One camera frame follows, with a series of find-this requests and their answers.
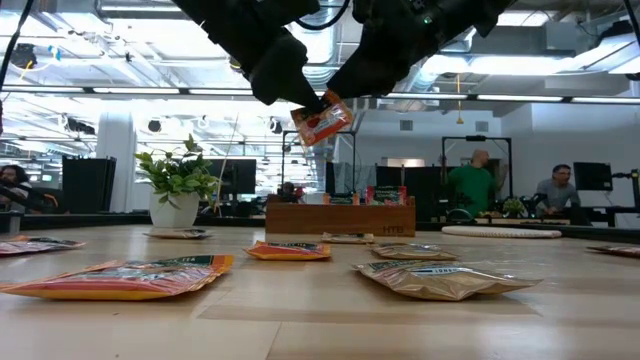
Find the green shirt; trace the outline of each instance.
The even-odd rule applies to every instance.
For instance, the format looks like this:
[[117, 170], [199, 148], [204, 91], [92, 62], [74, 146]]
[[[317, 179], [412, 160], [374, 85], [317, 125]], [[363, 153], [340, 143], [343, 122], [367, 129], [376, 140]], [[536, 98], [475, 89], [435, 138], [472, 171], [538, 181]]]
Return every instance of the green shirt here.
[[487, 169], [478, 169], [471, 165], [453, 169], [449, 173], [448, 183], [455, 189], [456, 194], [462, 193], [471, 199], [472, 203], [464, 208], [471, 216], [487, 211], [489, 193], [496, 188], [496, 182]]

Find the man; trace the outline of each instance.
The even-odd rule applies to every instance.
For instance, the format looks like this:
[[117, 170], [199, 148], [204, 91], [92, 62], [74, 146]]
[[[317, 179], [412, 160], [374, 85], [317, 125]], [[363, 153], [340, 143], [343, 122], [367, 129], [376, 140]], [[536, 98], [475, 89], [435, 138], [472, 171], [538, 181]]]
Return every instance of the man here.
[[571, 179], [571, 167], [560, 164], [553, 168], [551, 179], [543, 180], [538, 184], [536, 194], [547, 195], [547, 198], [538, 204], [538, 216], [560, 215], [569, 200], [572, 204], [580, 205], [578, 191], [569, 184], [569, 179]]
[[[29, 177], [22, 167], [18, 165], [3, 166], [2, 169], [0, 169], [0, 178], [2, 178], [2, 181], [5, 183], [5, 185], [8, 185], [7, 187], [11, 192], [25, 199], [29, 196], [26, 190], [14, 187], [15, 185], [22, 185], [29, 188], [31, 187], [31, 184], [29, 184]], [[0, 203], [5, 204], [7, 210], [15, 210], [20, 212], [25, 211], [24, 206], [15, 203], [11, 201], [11, 199], [4, 196], [0, 196]]]
[[454, 189], [455, 195], [462, 194], [470, 202], [459, 208], [467, 210], [474, 217], [482, 211], [487, 211], [491, 193], [502, 189], [509, 171], [509, 165], [504, 165], [496, 181], [484, 168], [488, 163], [489, 153], [485, 150], [476, 150], [473, 152], [470, 164], [452, 170], [448, 176], [447, 183]]

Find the white pillar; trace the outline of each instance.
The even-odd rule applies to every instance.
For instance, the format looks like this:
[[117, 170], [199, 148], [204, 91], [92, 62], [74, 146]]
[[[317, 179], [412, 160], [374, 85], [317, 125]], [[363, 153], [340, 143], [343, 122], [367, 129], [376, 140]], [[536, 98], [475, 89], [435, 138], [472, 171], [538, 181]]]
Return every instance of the white pillar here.
[[137, 137], [130, 112], [104, 112], [98, 127], [97, 158], [116, 158], [116, 174], [111, 193], [111, 211], [133, 210]]

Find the wooden box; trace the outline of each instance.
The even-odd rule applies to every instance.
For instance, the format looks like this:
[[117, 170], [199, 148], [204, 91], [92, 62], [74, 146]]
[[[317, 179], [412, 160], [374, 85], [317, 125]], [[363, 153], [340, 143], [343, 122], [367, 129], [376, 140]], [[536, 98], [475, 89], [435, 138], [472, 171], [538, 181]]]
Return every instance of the wooden box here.
[[416, 235], [416, 208], [407, 206], [307, 205], [269, 203], [267, 234], [371, 233]]

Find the metal frame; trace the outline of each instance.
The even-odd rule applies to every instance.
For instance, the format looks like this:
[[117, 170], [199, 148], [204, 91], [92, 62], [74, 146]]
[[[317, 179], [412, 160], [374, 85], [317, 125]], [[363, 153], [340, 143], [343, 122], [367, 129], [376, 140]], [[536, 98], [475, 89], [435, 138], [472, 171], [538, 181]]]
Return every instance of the metal frame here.
[[[511, 153], [511, 138], [486, 137], [486, 136], [443, 136], [442, 137], [442, 167], [447, 167], [446, 143], [447, 140], [464, 140], [467, 142], [486, 142], [487, 140], [502, 140], [507, 143], [507, 155], [509, 157], [509, 197], [513, 197], [513, 158]], [[446, 171], [442, 171], [442, 184], [446, 182]]]
[[[285, 152], [284, 152], [284, 148], [285, 146], [287, 146], [287, 135], [289, 134], [298, 134], [299, 131], [298, 130], [284, 130], [282, 132], [282, 170], [280, 171], [280, 186], [282, 187], [284, 185], [284, 159], [285, 159]], [[353, 167], [352, 167], [352, 175], [351, 175], [351, 188], [354, 189], [356, 188], [356, 132], [355, 131], [338, 131], [337, 133], [335, 133], [335, 135], [340, 135], [340, 134], [348, 134], [351, 135], [351, 137], [353, 138], [353, 147], [352, 147], [352, 159], [353, 159]], [[302, 145], [302, 143], [300, 141], [295, 141], [292, 142], [293, 145]]]

